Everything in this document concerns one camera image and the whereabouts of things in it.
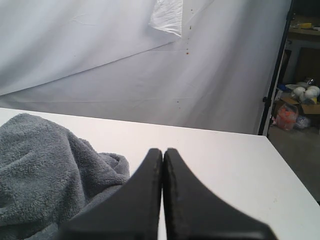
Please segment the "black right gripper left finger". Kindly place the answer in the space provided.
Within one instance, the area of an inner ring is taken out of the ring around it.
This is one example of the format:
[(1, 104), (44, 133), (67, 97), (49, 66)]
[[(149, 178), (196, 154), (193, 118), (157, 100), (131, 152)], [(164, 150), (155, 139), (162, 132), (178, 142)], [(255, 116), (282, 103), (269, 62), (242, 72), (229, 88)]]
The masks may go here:
[(156, 240), (162, 194), (161, 150), (151, 148), (111, 197), (60, 229), (62, 240)]

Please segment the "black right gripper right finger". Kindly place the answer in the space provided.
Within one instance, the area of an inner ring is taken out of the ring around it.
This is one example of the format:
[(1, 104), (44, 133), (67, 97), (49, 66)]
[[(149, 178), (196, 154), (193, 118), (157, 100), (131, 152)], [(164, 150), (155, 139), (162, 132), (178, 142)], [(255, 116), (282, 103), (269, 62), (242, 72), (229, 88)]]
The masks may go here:
[(163, 206), (169, 240), (274, 240), (271, 228), (211, 192), (169, 148), (162, 167)]

